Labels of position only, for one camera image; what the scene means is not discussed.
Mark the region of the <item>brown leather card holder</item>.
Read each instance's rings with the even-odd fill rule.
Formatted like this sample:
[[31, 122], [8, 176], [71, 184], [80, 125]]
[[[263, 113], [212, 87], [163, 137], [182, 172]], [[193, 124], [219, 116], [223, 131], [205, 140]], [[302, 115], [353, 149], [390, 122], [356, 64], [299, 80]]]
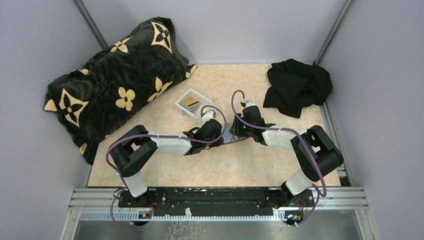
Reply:
[[249, 138], [250, 138], [250, 136], [236, 136], [236, 135], [232, 135], [229, 132], [226, 132], [222, 136], [222, 144], [227, 145], [227, 144], [238, 143], [238, 142], [241, 142], [241, 141], [245, 141]]

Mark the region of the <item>white plastic card box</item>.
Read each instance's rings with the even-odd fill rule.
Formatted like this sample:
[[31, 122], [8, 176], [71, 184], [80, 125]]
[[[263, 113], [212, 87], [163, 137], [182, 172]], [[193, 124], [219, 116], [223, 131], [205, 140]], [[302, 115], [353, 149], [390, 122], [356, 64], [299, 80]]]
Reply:
[[206, 105], [214, 106], [211, 99], [199, 93], [198, 91], [189, 88], [176, 102], [176, 107], [180, 110], [183, 116], [188, 117], [198, 125], [202, 124], [201, 108]]

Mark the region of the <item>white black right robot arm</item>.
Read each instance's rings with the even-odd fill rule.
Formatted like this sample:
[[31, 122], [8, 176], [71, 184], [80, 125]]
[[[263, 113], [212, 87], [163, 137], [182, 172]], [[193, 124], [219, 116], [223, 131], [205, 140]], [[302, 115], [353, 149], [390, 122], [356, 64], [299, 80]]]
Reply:
[[295, 206], [305, 190], [344, 163], [343, 155], [321, 126], [294, 131], [265, 123], [258, 106], [250, 101], [242, 107], [242, 112], [234, 116], [230, 133], [251, 137], [264, 146], [291, 149], [300, 165], [300, 169], [281, 185], [275, 207]]

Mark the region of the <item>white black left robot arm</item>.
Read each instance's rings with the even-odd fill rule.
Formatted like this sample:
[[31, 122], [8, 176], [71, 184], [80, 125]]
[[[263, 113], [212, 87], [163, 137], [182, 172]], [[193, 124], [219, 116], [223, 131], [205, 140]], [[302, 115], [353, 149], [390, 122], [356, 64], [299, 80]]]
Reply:
[[108, 164], [113, 161], [131, 202], [144, 207], [149, 203], [150, 193], [141, 170], [151, 157], [161, 154], [189, 156], [218, 147], [224, 143], [226, 129], [225, 124], [215, 119], [178, 135], [149, 132], [143, 125], [137, 125], [108, 148], [105, 158]]

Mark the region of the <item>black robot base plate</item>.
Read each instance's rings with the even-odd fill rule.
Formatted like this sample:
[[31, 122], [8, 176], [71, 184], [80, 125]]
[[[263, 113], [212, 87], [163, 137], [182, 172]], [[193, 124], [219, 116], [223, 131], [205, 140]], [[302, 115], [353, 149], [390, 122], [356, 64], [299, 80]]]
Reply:
[[280, 187], [150, 187], [144, 195], [134, 198], [125, 190], [118, 198], [120, 208], [148, 208], [153, 216], [182, 216], [190, 210], [194, 217], [271, 216], [283, 207], [313, 207], [313, 192], [305, 190], [300, 199], [275, 207]]

